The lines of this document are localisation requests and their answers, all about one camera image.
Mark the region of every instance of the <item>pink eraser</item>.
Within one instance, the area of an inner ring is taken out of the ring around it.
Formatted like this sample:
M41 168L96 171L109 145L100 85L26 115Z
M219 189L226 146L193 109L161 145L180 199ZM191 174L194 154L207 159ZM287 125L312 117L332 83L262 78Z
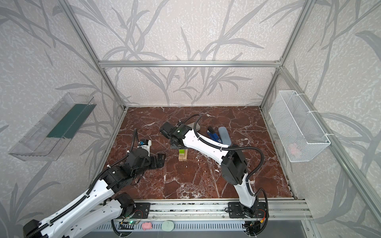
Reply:
M142 224L142 228L143 230L149 230L149 229L152 229L152 223L150 222L145 222Z

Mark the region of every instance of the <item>wire mesh basket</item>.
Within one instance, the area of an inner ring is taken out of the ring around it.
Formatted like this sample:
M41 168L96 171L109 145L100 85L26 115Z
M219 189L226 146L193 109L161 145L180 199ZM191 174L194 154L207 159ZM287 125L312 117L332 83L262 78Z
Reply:
M279 91L269 114L290 162L310 161L331 144L294 90Z

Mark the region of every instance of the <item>black bracket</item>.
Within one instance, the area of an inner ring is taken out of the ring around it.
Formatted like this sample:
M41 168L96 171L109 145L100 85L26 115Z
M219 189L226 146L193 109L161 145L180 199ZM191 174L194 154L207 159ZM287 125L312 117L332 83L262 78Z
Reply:
M245 215L243 210L243 205L240 202L229 202L227 206L229 209L229 218L248 218L248 216ZM265 215L264 212L261 210L266 211L266 203L262 203L262 202L254 203L251 209L253 210L253 213L254 213L252 218L260 220Z
M133 218L133 219L147 219L148 213L149 213L149 208L150 208L151 204L150 203L135 203L135 205L136 205L137 210L131 218Z

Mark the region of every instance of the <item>wooden block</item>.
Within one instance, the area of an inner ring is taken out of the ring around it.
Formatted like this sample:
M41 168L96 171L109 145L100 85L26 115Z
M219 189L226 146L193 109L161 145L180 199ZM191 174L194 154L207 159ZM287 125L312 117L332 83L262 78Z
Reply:
M188 149L179 150L179 161L187 161L187 157L188 157Z

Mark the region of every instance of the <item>black mounting plate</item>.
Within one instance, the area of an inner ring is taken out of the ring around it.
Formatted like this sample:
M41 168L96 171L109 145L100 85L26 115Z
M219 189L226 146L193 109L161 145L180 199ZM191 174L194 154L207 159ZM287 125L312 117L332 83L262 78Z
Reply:
M151 203L135 203L137 211L131 217L133 219L147 219Z
M241 207L240 202L229 202L227 206L229 209L229 218L247 218L247 216L243 214L243 209ZM266 203L259 202L257 207L258 207L257 209L262 209L266 211ZM264 217L264 212L261 210L258 210L257 214L255 214L254 217L252 218L262 219L263 217Z

